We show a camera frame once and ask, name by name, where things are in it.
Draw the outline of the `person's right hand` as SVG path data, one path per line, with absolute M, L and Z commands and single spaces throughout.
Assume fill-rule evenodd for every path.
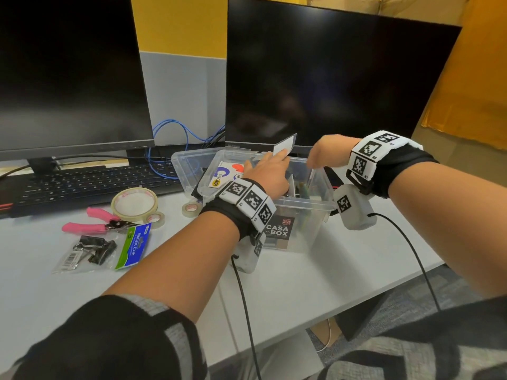
M 325 135 L 315 145 L 326 145 L 328 147 L 328 159 L 331 168 L 344 167 L 348 165 L 350 154 L 354 146 L 362 139 L 348 137 L 340 134 Z

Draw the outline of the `clear plastic storage box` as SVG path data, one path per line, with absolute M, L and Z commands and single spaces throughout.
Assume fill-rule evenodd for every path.
M 241 149 L 224 148 L 219 150 L 209 167 L 204 171 L 195 187 L 198 196 L 204 201 L 212 197 L 218 189 L 208 184 L 221 161 L 244 164 L 245 160 L 259 157 L 263 153 Z M 286 178 L 290 183 L 290 193 L 275 200 L 275 215 L 295 217 L 287 252 L 307 253 L 311 250 L 320 231 L 327 222 L 330 213 L 337 208 L 333 198 L 333 189 L 324 169 L 312 170 L 307 160 L 290 156 Z

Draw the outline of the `small brown cardboard piece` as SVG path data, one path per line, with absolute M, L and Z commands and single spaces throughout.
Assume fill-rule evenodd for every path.
M 314 341 L 317 353 L 324 352 L 331 348 L 336 341 L 343 336 L 336 317 L 327 318 L 324 321 L 309 328 L 310 338 Z

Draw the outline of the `black grey patterned sweater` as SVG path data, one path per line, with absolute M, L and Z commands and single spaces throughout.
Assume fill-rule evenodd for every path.
M 135 295 L 89 301 L 4 373 L 12 380 L 210 380 L 195 324 Z M 368 339 L 304 380 L 507 380 L 507 295 Z

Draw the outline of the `black keyboard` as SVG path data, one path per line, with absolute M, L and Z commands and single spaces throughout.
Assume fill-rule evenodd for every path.
M 158 196 L 182 192 L 172 162 L 120 167 L 73 168 L 29 177 L 7 213 L 10 218 L 46 215 L 110 204 L 129 188 L 147 188 Z

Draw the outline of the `binder clip packet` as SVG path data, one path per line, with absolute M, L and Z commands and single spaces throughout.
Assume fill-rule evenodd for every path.
M 118 271 L 138 264 L 147 248 L 152 223 L 137 224 L 121 232 L 83 234 L 60 257 L 52 274 Z

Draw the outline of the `small clear tape roll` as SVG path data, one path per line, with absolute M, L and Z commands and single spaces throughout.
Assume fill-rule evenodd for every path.
M 195 218 L 200 214 L 202 208 L 202 202 L 191 200 L 181 207 L 181 213 L 187 218 Z
M 165 215 L 159 211 L 149 213 L 147 216 L 143 217 L 143 223 L 149 224 L 151 230 L 157 230 L 165 224 Z

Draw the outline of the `left marker wristband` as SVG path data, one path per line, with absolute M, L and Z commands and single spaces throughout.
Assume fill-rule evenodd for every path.
M 201 211 L 217 212 L 230 219 L 238 229 L 239 240 L 249 237 L 258 241 L 275 215 L 276 205 L 264 188 L 251 179 L 228 182 Z

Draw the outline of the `white card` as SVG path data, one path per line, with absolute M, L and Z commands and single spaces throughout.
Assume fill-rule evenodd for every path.
M 287 137 L 286 139 L 281 140 L 278 143 L 276 143 L 273 146 L 273 151 L 272 151 L 273 155 L 276 155 L 277 153 L 279 153 L 280 151 L 283 151 L 284 149 L 288 153 L 291 153 L 294 146 L 295 146 L 296 139 L 297 139 L 297 133 L 294 133 L 294 134 L 290 135 L 289 137 Z

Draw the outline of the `colourful sticker card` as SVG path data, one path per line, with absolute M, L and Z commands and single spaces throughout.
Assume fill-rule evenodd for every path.
M 240 179 L 244 174 L 244 164 L 220 161 L 209 184 L 209 188 L 220 189 L 229 182 Z

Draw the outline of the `large clear tape roll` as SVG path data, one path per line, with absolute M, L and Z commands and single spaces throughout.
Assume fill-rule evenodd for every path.
M 111 210 L 122 220 L 144 221 L 158 210 L 158 197 L 154 191 L 144 187 L 125 189 L 114 196 Z

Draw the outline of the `person's left hand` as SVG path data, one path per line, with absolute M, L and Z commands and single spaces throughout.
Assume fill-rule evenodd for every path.
M 263 166 L 252 170 L 244 170 L 243 179 L 251 179 L 257 182 L 271 199 L 277 200 L 289 190 L 285 172 L 286 170 Z

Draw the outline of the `pink handled pliers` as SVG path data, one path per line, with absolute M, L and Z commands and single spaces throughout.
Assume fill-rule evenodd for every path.
M 103 223 L 100 224 L 81 224 L 69 222 L 62 226 L 61 230 L 66 233 L 72 234 L 105 234 L 109 231 L 124 231 L 129 227 L 136 227 L 138 224 L 124 221 L 113 215 L 112 213 L 95 207 L 89 207 L 86 210 L 86 214 L 91 218 L 96 218 L 101 220 Z

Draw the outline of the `black monitor stand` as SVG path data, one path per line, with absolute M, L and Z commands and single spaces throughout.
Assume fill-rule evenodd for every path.
M 42 157 L 26 159 L 29 167 L 36 176 L 50 175 L 61 171 L 56 157 Z

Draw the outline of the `black computer monitor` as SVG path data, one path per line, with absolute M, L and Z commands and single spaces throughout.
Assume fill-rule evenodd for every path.
M 225 142 L 296 134 L 411 138 L 461 27 L 271 0 L 228 0 Z
M 0 161 L 154 145 L 131 0 L 0 0 Z

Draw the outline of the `clear plastic box lid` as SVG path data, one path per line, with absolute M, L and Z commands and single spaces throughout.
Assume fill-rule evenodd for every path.
M 225 147 L 202 148 L 175 152 L 171 162 L 177 177 L 188 199 L 193 199 L 192 192 L 198 185 L 205 169 L 211 164 L 215 154 Z

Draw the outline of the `brown cardboard sheet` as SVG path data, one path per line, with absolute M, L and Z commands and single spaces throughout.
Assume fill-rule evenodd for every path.
M 507 150 L 507 0 L 469 0 L 422 127 Z

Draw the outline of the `person's left forearm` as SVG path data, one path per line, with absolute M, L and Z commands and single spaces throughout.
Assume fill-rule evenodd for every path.
M 104 295 L 137 295 L 197 323 L 239 241 L 235 223 L 206 212 L 152 251 Z

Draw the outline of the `person's right forearm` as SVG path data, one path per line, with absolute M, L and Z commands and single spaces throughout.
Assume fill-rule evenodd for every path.
M 402 171 L 388 193 L 475 290 L 486 298 L 507 295 L 507 187 L 427 161 Z

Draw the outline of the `marker wristband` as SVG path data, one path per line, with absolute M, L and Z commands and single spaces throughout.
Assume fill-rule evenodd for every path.
M 258 241 L 275 215 L 276 205 L 264 188 L 251 179 L 228 182 L 201 211 L 217 212 L 230 219 L 238 229 L 239 240 L 249 237 Z
M 439 163 L 410 138 L 377 131 L 360 140 L 350 153 L 347 179 L 365 196 L 389 198 L 394 179 L 410 166 Z

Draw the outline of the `black box label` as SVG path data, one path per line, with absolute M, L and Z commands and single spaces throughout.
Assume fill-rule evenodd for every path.
M 295 217 L 274 215 L 264 229 L 264 247 L 288 250 L 288 244 L 295 224 Z

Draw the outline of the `right marker wristband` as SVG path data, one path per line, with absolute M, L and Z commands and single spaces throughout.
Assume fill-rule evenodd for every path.
M 360 140 L 350 153 L 347 179 L 365 196 L 389 198 L 394 179 L 410 166 L 439 163 L 410 138 L 377 131 Z

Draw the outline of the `cardboard box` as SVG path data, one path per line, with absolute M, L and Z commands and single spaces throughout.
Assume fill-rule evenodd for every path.
M 507 151 L 421 125 L 412 139 L 441 164 L 507 187 Z

